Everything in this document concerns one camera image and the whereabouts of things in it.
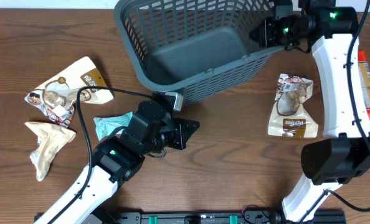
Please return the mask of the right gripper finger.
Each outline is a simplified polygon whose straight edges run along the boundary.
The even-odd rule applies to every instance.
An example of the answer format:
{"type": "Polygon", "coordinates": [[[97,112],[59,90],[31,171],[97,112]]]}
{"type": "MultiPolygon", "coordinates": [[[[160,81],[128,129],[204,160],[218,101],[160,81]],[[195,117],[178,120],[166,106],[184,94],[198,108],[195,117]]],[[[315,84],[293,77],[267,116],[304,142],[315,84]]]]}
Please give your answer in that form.
{"type": "Polygon", "coordinates": [[[265,25],[260,24],[255,29],[249,32],[250,37],[263,37],[265,35],[265,25]]]}
{"type": "Polygon", "coordinates": [[[249,37],[252,41],[258,43],[259,47],[266,47],[265,34],[251,32],[249,37]]]}

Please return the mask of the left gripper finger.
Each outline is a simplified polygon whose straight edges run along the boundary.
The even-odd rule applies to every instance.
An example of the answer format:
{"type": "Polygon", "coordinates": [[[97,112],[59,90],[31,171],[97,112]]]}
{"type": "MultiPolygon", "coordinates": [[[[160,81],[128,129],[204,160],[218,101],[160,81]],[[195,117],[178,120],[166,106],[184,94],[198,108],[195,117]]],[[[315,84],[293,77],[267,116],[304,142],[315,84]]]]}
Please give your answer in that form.
{"type": "Polygon", "coordinates": [[[186,148],[186,143],[190,139],[190,137],[196,132],[195,129],[182,129],[180,132],[180,150],[186,148]]]}
{"type": "Polygon", "coordinates": [[[200,122],[190,119],[175,118],[175,122],[179,125],[181,132],[185,134],[193,134],[200,127],[200,122]]]}

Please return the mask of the grey plastic basket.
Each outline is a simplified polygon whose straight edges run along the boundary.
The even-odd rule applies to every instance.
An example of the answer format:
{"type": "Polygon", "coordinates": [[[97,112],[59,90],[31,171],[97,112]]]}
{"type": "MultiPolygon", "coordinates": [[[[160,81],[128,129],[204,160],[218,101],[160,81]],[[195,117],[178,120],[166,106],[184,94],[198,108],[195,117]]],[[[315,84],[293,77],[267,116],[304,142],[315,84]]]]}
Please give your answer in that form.
{"type": "Polygon", "coordinates": [[[278,51],[249,37],[273,0],[119,0],[113,13],[140,83],[186,105],[253,79],[278,51]]]}

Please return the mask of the panifee snack bag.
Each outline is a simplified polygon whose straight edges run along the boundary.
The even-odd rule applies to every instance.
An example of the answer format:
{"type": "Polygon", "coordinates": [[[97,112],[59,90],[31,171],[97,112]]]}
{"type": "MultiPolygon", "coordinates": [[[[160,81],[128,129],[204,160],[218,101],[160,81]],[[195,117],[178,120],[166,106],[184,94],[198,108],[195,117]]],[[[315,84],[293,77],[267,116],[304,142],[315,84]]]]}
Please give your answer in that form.
{"type": "Polygon", "coordinates": [[[68,127],[74,116],[77,92],[80,101],[101,105],[113,99],[108,90],[98,90],[97,86],[107,87],[102,74],[89,57],[83,57],[32,90],[24,100],[35,106],[53,123],[68,127]]]}
{"type": "Polygon", "coordinates": [[[317,137],[318,124],[303,107],[312,94],[312,80],[280,74],[267,133],[286,138],[317,137]]]}

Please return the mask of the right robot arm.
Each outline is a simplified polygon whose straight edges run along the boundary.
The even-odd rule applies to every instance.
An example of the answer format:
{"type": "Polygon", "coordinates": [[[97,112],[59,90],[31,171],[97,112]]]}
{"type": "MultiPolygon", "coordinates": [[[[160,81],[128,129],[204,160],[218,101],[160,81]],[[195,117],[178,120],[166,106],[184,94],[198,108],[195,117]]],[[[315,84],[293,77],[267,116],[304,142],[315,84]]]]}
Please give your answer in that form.
{"type": "Polygon", "coordinates": [[[332,218],[318,211],[330,195],[370,169],[370,120],[364,105],[358,67],[359,33],[365,17],[334,1],[275,1],[275,12],[249,37],[261,47],[290,51],[305,41],[320,75],[324,103],[323,139],[301,152],[302,176],[270,223],[314,223],[332,218]]]}

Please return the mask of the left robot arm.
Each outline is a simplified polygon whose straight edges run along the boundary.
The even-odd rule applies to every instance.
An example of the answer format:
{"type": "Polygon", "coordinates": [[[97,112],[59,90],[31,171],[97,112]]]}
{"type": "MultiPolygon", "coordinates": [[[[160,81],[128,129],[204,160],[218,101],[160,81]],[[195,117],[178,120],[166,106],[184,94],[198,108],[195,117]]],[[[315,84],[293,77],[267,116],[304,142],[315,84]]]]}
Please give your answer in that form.
{"type": "Polygon", "coordinates": [[[183,150],[199,122],[173,117],[155,101],[143,101],[127,127],[113,131],[93,151],[75,183],[36,223],[83,223],[140,169],[145,156],[164,148],[183,150]]]}

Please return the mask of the teal snack packet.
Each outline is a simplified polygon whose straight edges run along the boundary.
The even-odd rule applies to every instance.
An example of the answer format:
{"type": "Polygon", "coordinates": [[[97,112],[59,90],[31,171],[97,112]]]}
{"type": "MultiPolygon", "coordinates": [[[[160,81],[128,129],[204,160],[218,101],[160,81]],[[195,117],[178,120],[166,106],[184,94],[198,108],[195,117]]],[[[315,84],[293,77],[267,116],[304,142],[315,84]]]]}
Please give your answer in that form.
{"type": "Polygon", "coordinates": [[[127,127],[133,117],[133,112],[130,111],[121,116],[114,117],[94,117],[95,131],[97,138],[101,141],[104,137],[110,135],[118,127],[127,127]]]}

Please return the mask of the crumpled beige paper bag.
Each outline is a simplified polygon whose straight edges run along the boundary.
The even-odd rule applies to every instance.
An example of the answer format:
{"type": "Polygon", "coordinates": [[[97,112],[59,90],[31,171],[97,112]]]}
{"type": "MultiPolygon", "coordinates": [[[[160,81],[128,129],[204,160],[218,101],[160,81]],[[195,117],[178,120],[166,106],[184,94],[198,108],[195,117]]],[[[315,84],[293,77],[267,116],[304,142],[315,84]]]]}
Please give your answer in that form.
{"type": "Polygon", "coordinates": [[[25,125],[37,136],[37,149],[29,157],[36,168],[36,179],[41,182],[56,154],[75,138],[76,132],[52,123],[28,121],[25,125]]]}

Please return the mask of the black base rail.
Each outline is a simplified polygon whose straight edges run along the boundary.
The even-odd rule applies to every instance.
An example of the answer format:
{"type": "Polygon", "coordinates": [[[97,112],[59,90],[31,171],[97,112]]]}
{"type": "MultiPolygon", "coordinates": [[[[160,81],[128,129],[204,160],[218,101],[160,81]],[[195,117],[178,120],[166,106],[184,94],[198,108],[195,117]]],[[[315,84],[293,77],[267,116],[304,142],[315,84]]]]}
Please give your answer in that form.
{"type": "MultiPolygon", "coordinates": [[[[75,223],[75,222],[60,222],[54,223],[75,223]]],[[[121,223],[121,224],[164,224],[164,223],[176,223],[176,224],[269,224],[269,223],[280,223],[273,222],[269,219],[269,212],[249,210],[243,215],[241,213],[138,213],[138,212],[127,212],[121,213],[114,217],[108,215],[105,212],[93,212],[83,221],[77,223],[121,223]]],[[[317,211],[314,218],[310,221],[303,223],[314,223],[314,224],[346,224],[346,217],[344,212],[341,211],[317,211]]]]}

